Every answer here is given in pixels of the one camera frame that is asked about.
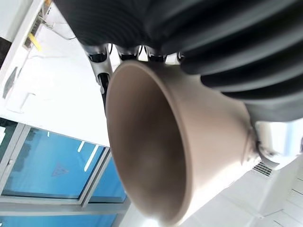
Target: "window frame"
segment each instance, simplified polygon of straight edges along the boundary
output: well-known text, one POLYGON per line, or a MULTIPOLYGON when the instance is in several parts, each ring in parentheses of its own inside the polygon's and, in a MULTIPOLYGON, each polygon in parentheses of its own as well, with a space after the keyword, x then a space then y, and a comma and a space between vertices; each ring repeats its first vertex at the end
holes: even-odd
POLYGON ((118 214, 116 217, 117 220, 120 220, 124 216, 130 205, 128 198, 123 202, 117 202, 117 199, 114 199, 115 197, 105 197, 106 202, 89 203, 111 160, 112 155, 108 147, 103 149, 102 155, 99 157, 78 199, 30 198, 1 195, 31 128, 36 127, 21 123, 17 124, 3 159, 0 162, 0 170, 3 170, 3 174, 0 176, 0 216, 118 214))

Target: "hazard warning sign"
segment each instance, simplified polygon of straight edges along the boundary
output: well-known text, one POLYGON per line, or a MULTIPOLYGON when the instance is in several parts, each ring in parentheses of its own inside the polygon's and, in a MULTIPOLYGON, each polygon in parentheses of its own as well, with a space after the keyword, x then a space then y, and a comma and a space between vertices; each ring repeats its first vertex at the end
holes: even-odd
POLYGON ((67 174, 67 173, 69 173, 69 170, 65 169, 64 167, 62 167, 62 165, 60 163, 58 163, 52 173, 52 176, 59 176, 62 174, 67 174))

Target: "robotic arm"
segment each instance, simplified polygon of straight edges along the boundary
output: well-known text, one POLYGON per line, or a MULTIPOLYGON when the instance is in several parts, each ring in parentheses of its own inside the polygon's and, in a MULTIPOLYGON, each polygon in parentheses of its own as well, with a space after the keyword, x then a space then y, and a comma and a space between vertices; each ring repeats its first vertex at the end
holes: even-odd
POLYGON ((103 102, 112 74, 108 43, 121 61, 182 55, 181 68, 245 103, 258 151, 271 168, 302 152, 275 148, 277 125, 303 117, 301 0, 55 0, 90 60, 103 102))

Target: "blue glass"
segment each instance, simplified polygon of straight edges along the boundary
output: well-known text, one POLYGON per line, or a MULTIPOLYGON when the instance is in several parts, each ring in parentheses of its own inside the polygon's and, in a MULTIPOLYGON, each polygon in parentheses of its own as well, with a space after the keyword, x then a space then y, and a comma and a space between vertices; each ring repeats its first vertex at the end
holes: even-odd
POLYGON ((77 199, 102 146, 31 129, 2 195, 77 199))
POLYGON ((90 202, 123 202, 125 198, 126 193, 111 158, 90 202))
POLYGON ((111 227, 114 215, 0 216, 2 227, 111 227))

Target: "beige cup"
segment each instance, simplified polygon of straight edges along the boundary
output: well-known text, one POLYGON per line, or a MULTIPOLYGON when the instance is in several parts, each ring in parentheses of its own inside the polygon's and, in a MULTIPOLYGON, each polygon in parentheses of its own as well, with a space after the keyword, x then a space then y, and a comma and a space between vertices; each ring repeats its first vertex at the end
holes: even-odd
POLYGON ((179 66, 127 61, 110 80, 109 142, 130 200, 176 226, 258 159, 243 103, 179 66))

